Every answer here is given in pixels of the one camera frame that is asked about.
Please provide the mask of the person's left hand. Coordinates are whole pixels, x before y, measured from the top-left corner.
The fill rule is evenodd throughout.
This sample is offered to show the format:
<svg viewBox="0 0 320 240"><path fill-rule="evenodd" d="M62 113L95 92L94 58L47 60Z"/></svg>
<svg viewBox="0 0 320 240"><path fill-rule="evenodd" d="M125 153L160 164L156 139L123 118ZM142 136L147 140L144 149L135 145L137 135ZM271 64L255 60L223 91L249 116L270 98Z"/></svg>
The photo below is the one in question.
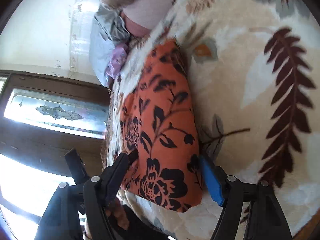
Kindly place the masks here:
<svg viewBox="0 0 320 240"><path fill-rule="evenodd" d="M117 221L117 226L124 230L128 230L129 228L129 220L126 216L124 207L122 206L121 202L119 201L118 198L115 198L115 200L109 204L108 208L105 209L105 213L107 217L114 216L116 221ZM92 239L91 232L89 229L89 224L86 220L85 224L85 230L83 233L83 238L84 239Z"/></svg>

